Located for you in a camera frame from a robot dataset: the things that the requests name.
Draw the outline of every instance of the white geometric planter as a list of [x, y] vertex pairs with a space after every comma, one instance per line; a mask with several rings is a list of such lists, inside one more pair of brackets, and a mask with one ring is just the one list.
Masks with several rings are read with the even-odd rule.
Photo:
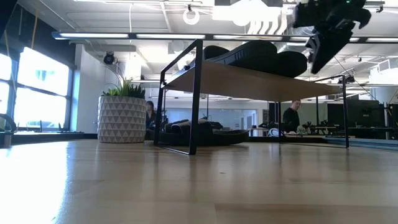
[[98, 140], [106, 143], [144, 142], [146, 101], [127, 96], [101, 96], [98, 105]]

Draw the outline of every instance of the fluorescent light fixture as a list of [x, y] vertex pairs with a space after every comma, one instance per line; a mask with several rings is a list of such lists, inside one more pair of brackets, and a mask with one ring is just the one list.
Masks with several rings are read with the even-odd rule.
[[286, 45], [293, 47], [304, 47], [305, 43], [286, 43]]
[[204, 39], [205, 35], [198, 34], [137, 34], [138, 39]]
[[159, 4], [161, 2], [164, 2], [166, 4], [194, 4], [194, 5], [201, 5], [200, 1], [184, 1], [184, 0], [179, 0], [179, 1], [174, 1], [174, 0], [169, 0], [169, 1], [147, 1], [147, 0], [74, 0], [76, 2], [102, 2], [106, 4], [132, 4], [132, 3], [141, 3], [141, 4]]
[[290, 41], [308, 41], [310, 37], [291, 37], [289, 40]]
[[261, 36], [261, 35], [214, 35], [217, 40], [282, 40], [280, 36]]
[[[150, 99], [158, 99], [159, 97], [157, 96], [150, 96]], [[192, 97], [189, 96], [166, 96], [166, 99], [173, 99], [173, 100], [192, 100]], [[202, 98], [199, 97], [199, 100], [206, 100], [207, 98]], [[231, 97], [209, 97], [209, 100], [216, 100], [216, 101], [225, 101], [225, 100], [251, 100], [251, 99], [245, 99], [245, 98], [231, 98]]]
[[380, 38], [368, 38], [367, 42], [398, 42], [398, 38], [391, 37], [380, 37]]
[[128, 39], [128, 34], [94, 34], [94, 33], [60, 33], [63, 38], [99, 38], [99, 39]]

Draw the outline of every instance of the desk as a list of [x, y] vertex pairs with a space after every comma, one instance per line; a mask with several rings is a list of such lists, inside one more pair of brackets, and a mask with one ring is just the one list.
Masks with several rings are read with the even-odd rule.
[[263, 131], [263, 133], [266, 132], [266, 136], [267, 136], [269, 129], [268, 128], [249, 128], [248, 131], [250, 131], [250, 136], [251, 137], [253, 137], [253, 132], [254, 131]]

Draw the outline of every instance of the security camera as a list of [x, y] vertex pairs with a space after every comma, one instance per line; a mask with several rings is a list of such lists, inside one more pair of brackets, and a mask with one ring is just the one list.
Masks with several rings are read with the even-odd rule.
[[114, 52], [107, 52], [104, 57], [104, 63], [106, 65], [113, 65], [115, 61]]

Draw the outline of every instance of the black device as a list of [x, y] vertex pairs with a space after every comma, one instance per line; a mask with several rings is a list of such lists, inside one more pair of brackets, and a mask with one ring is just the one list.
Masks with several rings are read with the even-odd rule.
[[376, 100], [347, 100], [349, 127], [384, 127], [384, 107]]
[[113, 63], [116, 61], [114, 57], [114, 52], [107, 52], [105, 57], [104, 57], [104, 63], [105, 65], [113, 65]]
[[308, 0], [298, 3], [294, 11], [293, 28], [314, 26], [306, 47], [311, 49], [308, 62], [311, 72], [318, 73], [353, 35], [354, 21], [362, 29], [371, 13], [363, 9], [366, 0]]
[[[337, 84], [342, 84], [343, 78], [339, 78]], [[346, 75], [346, 84], [355, 83], [355, 78], [352, 75]]]

